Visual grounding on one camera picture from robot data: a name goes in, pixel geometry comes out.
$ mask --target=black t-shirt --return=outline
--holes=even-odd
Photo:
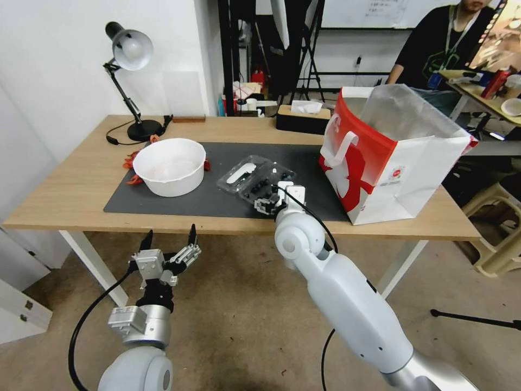
[[[397,83],[427,89],[427,81],[430,76],[434,71],[438,71],[444,62],[447,62],[445,66],[447,69],[465,67],[465,63],[474,54],[481,35],[490,23],[494,10],[490,7],[483,8],[472,27],[458,44],[456,51],[446,56],[445,45],[450,12],[449,5],[435,8],[412,31],[396,60],[396,64],[404,67]],[[451,30],[449,48],[454,47],[461,34],[462,32]]]

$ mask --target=red bottle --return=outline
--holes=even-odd
[[[505,84],[506,79],[510,76],[510,71],[497,71],[492,80],[485,87],[481,93],[481,97],[484,99],[491,99],[499,91],[499,89]]]

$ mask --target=black lamp base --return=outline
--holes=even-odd
[[[149,141],[150,136],[160,133],[163,126],[158,121],[144,119],[141,124],[134,123],[129,126],[126,133],[129,139],[134,141]]]

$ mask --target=red white paper bag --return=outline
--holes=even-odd
[[[342,93],[320,165],[354,225],[414,218],[477,141],[405,85],[375,87],[357,118]]]

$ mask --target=tissue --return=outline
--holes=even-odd
[[[322,109],[322,102],[310,100],[294,100],[291,104],[291,112],[317,114]]]

